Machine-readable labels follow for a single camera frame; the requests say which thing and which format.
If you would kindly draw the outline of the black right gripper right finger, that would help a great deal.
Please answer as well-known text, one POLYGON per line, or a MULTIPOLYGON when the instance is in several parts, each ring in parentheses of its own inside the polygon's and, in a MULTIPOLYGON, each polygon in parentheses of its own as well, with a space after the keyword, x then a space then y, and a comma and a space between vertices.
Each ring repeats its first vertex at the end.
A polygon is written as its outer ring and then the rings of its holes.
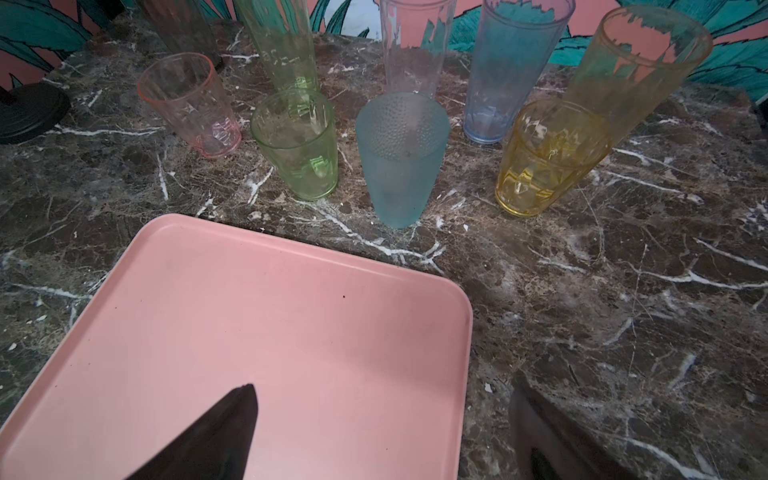
POLYGON ((508 407, 510 443, 524 479, 635 479, 575 421, 515 373, 508 407))

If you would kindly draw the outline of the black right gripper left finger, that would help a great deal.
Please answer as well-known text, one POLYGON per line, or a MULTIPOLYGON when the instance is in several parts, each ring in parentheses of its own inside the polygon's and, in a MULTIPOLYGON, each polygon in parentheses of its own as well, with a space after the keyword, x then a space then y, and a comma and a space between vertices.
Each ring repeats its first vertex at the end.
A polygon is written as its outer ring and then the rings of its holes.
POLYGON ((234 388, 130 477, 242 479, 257 418, 255 387, 234 388))

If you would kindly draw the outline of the tall smoky grey glass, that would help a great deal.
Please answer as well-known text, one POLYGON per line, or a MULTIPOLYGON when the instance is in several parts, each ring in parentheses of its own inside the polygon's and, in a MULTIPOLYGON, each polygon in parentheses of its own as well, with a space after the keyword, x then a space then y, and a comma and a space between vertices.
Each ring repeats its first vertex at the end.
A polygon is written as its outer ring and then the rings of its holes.
POLYGON ((136 5, 172 53, 201 53, 212 61, 217 71, 224 67, 198 1, 137 0, 136 5))

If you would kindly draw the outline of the tall green glass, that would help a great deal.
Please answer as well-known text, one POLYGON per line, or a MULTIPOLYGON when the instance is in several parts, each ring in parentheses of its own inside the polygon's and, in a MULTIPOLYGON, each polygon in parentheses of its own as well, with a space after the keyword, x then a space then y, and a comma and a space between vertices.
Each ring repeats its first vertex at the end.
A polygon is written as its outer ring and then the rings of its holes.
POLYGON ((235 5, 274 88, 319 91, 307 3, 237 0, 235 5))

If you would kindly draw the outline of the tall clear glass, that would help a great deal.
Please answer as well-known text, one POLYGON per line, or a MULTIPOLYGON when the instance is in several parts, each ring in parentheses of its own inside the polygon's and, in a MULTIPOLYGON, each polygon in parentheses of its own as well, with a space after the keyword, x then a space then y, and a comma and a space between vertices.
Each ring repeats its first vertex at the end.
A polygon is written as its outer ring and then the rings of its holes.
POLYGON ((456 5, 456 0, 379 2, 388 92, 435 97, 456 5))

